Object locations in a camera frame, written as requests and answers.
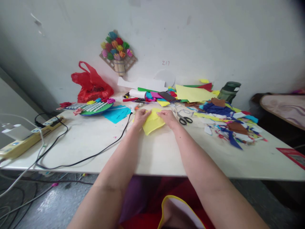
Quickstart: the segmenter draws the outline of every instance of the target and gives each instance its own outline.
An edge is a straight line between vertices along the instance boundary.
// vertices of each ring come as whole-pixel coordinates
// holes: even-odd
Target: yellow felt sheet
[[[157,102],[161,105],[161,107],[165,107],[168,104],[170,104],[170,102],[167,102],[167,101],[159,101],[159,100],[157,100]]]
[[[188,100],[189,102],[207,101],[217,97],[203,88],[184,87],[176,84],[176,90],[178,99]]]
[[[207,114],[204,114],[204,113],[194,113],[194,115],[197,115],[198,117],[209,118],[209,119],[212,119],[214,121],[223,121],[223,122],[230,121],[230,120],[222,120],[220,118],[217,118],[217,117],[214,117],[214,116],[210,116],[210,115],[207,115]]]
[[[157,115],[157,112],[160,111],[161,111],[160,109],[153,108],[152,113],[146,119],[146,122],[143,125],[143,130],[146,135],[149,135],[152,131],[158,129],[159,127],[165,124],[163,119]]]

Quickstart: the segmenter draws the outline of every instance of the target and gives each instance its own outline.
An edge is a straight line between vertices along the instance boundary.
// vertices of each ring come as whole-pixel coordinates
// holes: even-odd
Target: table
[[[117,100],[115,105],[134,104],[120,102],[122,94],[115,96]],[[161,108],[158,104],[146,104],[142,108],[151,109],[152,107]],[[59,139],[42,160],[46,167],[72,164],[100,152],[120,137],[128,119],[126,117],[114,124],[101,115],[74,116],[72,110],[66,110],[61,115],[67,119],[65,124],[69,127],[69,131]],[[133,116],[132,114],[127,129],[132,125]],[[242,144],[241,147],[244,150],[239,150],[215,134],[210,136],[205,133],[204,124],[200,120],[202,118],[194,115],[191,118],[193,123],[185,126],[185,129],[229,178],[305,181],[305,171],[276,149],[290,147],[267,131],[263,131],[261,134],[268,142],[259,141],[255,146]],[[64,131],[65,127],[63,126],[57,128],[46,136],[45,142],[50,146],[56,137]],[[117,146],[118,143],[101,155],[81,164],[61,167],[54,171],[99,173]],[[11,162],[3,162],[1,166],[8,170],[25,170],[35,161],[40,147],[41,142],[38,142],[19,158]],[[149,136],[146,136],[144,132],[140,135],[139,161],[135,173],[153,176],[186,176],[174,134],[168,126],[164,125]]]

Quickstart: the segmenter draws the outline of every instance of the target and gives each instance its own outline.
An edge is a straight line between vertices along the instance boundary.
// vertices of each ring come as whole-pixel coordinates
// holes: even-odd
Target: power strip
[[[66,119],[58,115],[57,116],[61,122],[65,122]],[[50,120],[43,123],[45,125],[44,128],[41,129],[43,136],[47,136],[53,130],[61,125],[56,117],[51,118]],[[27,137],[22,141],[14,141],[11,144],[0,149],[0,157],[2,159],[15,159],[22,155],[25,151],[35,145],[38,141],[41,140],[40,132],[38,128],[35,128],[31,131],[33,134]]]

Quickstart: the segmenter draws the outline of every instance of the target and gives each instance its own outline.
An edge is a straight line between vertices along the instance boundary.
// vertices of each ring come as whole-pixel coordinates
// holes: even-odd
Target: tile floor
[[[5,171],[5,174],[16,176],[16,172],[12,171]],[[62,175],[62,173],[56,173],[51,177],[40,177],[40,179],[56,180]],[[32,174],[32,178],[34,177],[37,177],[37,173]],[[82,181],[93,183],[96,177],[97,175],[89,175],[84,177]],[[69,173],[63,180],[76,180],[76,175]],[[302,218],[302,215],[281,205],[261,181],[235,179],[232,179],[231,181],[261,215],[270,228],[298,228],[298,225],[300,224],[299,220]],[[10,180],[0,177],[0,190],[9,187],[10,184]],[[38,183],[38,195],[50,186],[51,184]],[[33,198],[36,189],[35,183],[20,181],[16,187],[24,190],[25,201]],[[66,228],[90,187],[90,185],[79,183],[76,185],[75,183],[60,183],[59,186],[53,187],[49,192],[33,202],[29,211],[16,229]],[[0,198],[0,207],[10,206],[14,209],[18,207],[21,202],[22,192],[19,189],[13,189],[6,194],[4,198]],[[20,210],[10,226],[10,229],[15,229],[16,223],[21,219],[26,209],[27,206]],[[7,209],[0,209],[0,216],[5,212],[7,212]],[[8,229],[14,217],[15,213],[11,214],[0,228]]]

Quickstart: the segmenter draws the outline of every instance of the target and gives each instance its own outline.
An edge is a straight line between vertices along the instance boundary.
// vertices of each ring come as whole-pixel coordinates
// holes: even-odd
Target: pink paper
[[[157,99],[158,99],[158,98],[163,99],[163,97],[162,97],[161,95],[159,95],[159,94],[158,94],[158,92],[151,92],[150,94],[151,94],[151,95],[152,95],[152,97],[154,97],[154,98],[157,98]]]

